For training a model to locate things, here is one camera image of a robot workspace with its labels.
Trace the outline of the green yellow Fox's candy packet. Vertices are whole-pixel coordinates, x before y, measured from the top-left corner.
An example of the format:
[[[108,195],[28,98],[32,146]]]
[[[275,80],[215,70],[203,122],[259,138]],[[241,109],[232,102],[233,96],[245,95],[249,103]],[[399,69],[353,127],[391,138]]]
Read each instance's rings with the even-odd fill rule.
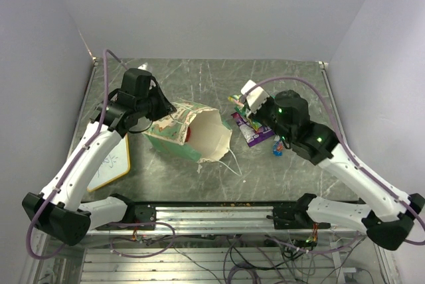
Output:
[[[240,100],[240,95],[231,95],[231,96],[228,97],[228,101],[231,102],[234,105],[234,109],[237,112],[245,112],[246,111],[246,106]]]

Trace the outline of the purple snack packet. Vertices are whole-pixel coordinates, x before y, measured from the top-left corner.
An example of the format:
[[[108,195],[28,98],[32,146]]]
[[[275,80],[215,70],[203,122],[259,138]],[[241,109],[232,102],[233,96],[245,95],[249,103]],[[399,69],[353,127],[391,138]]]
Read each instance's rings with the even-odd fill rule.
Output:
[[[247,146],[253,147],[274,136],[274,132],[268,128],[261,126],[259,130],[255,131],[250,124],[237,112],[232,114],[239,130],[241,131]]]

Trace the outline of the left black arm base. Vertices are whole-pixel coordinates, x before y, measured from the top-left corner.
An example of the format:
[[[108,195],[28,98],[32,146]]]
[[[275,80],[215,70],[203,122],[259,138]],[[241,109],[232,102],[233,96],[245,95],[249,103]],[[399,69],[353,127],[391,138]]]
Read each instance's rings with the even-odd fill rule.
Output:
[[[156,209],[152,204],[144,202],[130,202],[127,205],[126,213],[119,222],[111,222],[111,225],[121,228],[133,228],[140,230],[154,230],[156,221]]]

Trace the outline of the pink magenta snack packet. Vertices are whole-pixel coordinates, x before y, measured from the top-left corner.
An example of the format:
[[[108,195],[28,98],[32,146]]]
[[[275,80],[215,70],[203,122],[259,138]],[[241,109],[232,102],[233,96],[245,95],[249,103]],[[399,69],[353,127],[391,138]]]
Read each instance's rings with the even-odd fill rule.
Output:
[[[190,137],[191,137],[191,128],[190,128],[190,126],[188,126],[186,137],[185,137],[185,143],[187,143],[189,141]]]

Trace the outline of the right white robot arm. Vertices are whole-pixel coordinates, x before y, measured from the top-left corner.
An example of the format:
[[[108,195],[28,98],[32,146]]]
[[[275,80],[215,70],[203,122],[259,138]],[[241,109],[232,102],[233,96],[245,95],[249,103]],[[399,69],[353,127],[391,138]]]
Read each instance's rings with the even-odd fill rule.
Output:
[[[338,202],[304,194],[293,211],[294,223],[307,228],[314,222],[343,226],[365,234],[376,245],[397,250],[413,228],[415,216],[424,207],[419,194],[407,194],[378,178],[367,176],[368,167],[349,156],[336,133],[310,119],[308,103],[287,90],[271,97],[262,88],[247,95],[250,118],[268,126],[283,140],[284,147],[337,177],[362,204]]]

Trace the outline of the blue red snack packet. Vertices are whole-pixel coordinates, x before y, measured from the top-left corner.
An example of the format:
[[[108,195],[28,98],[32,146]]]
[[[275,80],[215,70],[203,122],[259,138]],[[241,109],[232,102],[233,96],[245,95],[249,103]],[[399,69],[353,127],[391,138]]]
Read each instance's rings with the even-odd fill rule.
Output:
[[[277,135],[274,137],[272,152],[274,156],[281,157],[284,151],[284,144],[281,138]]]

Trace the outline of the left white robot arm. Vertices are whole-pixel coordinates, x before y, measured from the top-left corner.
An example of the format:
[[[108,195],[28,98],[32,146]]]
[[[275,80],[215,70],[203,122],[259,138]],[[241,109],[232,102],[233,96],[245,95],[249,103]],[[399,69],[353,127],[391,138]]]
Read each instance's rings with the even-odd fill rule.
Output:
[[[154,122],[175,110],[151,72],[138,68],[125,71],[121,86],[98,106],[61,170],[38,194],[30,192],[24,197],[29,228],[68,246],[75,246],[89,230],[99,226],[130,228],[135,222],[134,201],[119,194],[87,203],[82,198],[104,159],[141,118]]]

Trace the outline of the green white paper bag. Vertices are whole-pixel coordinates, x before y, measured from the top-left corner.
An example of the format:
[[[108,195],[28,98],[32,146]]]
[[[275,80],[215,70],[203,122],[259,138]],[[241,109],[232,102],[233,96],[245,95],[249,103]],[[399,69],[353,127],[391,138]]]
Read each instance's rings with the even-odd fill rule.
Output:
[[[224,165],[222,158],[228,153],[236,158],[230,148],[232,129],[222,120],[218,109],[182,99],[172,104],[177,111],[154,121],[143,133],[158,151],[196,162],[199,168],[203,163]],[[185,143],[188,126],[191,137]],[[239,177],[242,175],[238,163],[236,169],[225,167]]]

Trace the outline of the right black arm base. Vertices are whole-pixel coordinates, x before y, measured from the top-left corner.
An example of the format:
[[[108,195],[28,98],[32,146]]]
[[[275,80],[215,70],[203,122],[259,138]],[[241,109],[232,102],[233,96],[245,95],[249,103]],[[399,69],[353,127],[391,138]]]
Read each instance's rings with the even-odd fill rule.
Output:
[[[279,202],[266,218],[273,221],[275,230],[312,229],[315,222],[307,214],[308,205]]]

